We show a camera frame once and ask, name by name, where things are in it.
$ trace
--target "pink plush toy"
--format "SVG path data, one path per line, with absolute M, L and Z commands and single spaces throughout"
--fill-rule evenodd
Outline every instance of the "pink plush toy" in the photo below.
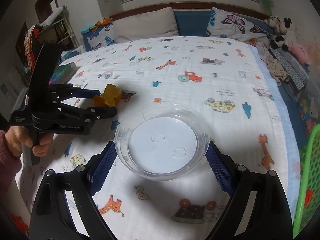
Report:
M 296 56 L 296 58 L 298 59 L 298 61 L 302 65 L 304 65 L 304 64 L 310 65 L 311 64 L 308 52 L 306 52 L 306 50 L 298 43 L 295 43 L 295 42 L 293 43 L 292 47 L 290 48 L 290 52 L 294 56 Z

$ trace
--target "green plastic crate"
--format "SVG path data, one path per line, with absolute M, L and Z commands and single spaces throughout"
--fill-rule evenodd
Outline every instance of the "green plastic crate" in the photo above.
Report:
M 293 236 L 308 224 L 320 205 L 320 124 L 317 124 L 310 133 L 307 146 L 300 152 L 301 184 Z

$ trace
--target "yellow toy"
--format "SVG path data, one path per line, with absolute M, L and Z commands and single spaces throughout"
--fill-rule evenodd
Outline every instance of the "yellow toy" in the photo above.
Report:
M 115 85 L 108 84 L 101 96 L 92 99 L 95 107 L 116 106 L 122 97 L 122 92 Z

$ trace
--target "clear plastic bowl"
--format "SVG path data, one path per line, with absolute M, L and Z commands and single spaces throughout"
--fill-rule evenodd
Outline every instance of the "clear plastic bowl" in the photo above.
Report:
M 209 126 L 196 110 L 165 101 L 130 113 L 115 134 L 122 163 L 150 180 L 176 179 L 191 171 L 209 142 Z

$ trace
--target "white bedsheet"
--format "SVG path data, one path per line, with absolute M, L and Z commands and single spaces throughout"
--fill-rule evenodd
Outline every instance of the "white bedsheet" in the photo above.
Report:
M 113 140 L 124 116 L 143 104 L 163 100 L 197 110 L 209 123 L 219 150 L 236 163 L 254 172 L 276 170 L 294 216 L 299 152 L 276 82 L 256 48 L 224 38 L 166 37 L 100 48 L 64 64 L 68 62 L 81 66 L 70 81 L 74 85 L 103 92 L 111 83 L 131 97 L 127 102 L 121 100 L 112 120 L 97 121 L 90 135 L 56 135 L 49 155 L 39 165 L 23 168 L 16 180 L 29 209 L 45 170 L 71 171 L 76 157 L 86 163 Z M 76 98 L 65 103 L 91 105 L 90 100 Z M 93 197 L 98 209 L 111 195 L 121 212 L 110 210 L 102 216 L 118 239 L 205 239 L 229 200 L 205 158 L 191 173 L 162 182 L 133 174 L 116 158 L 102 190 Z M 86 233 L 72 194 L 67 193 L 67 198 L 79 232 Z M 186 203 L 183 199 L 204 211 L 193 214 L 193 219 L 181 217 L 176 213 Z M 238 232 L 245 229 L 249 217 L 247 214 Z

